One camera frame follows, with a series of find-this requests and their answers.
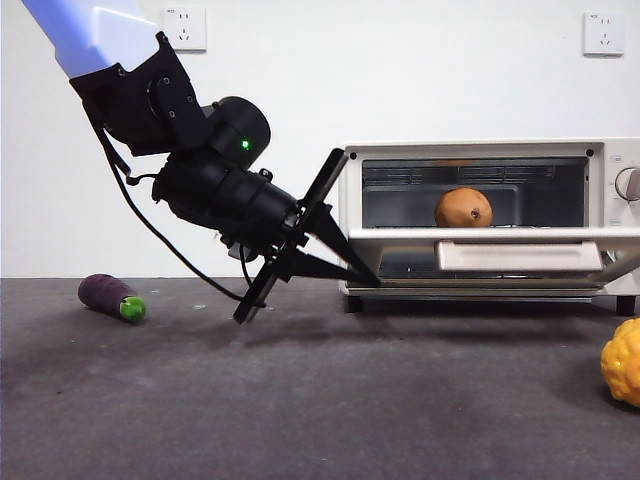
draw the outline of white robot arm segment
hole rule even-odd
[[[120,63],[133,70],[158,50],[158,26],[135,0],[22,0],[69,78]]]

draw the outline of yellow vegetable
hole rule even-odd
[[[640,407],[640,318],[616,328],[602,349],[600,368],[615,399]]]

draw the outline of toy vegetable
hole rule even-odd
[[[144,300],[122,280],[98,273],[89,275],[78,287],[78,298],[87,307],[126,322],[139,323],[144,318]]]
[[[611,395],[640,407],[640,318],[616,328],[602,350],[600,367]]]

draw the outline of toaster oven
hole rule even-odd
[[[348,311],[371,297],[640,295],[640,138],[352,144],[340,227],[381,280],[342,282]],[[493,209],[486,228],[443,228],[440,196],[465,186]]]

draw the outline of oven door handle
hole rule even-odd
[[[580,243],[455,243],[436,245],[438,266],[449,272],[599,272],[600,250],[594,241]]]

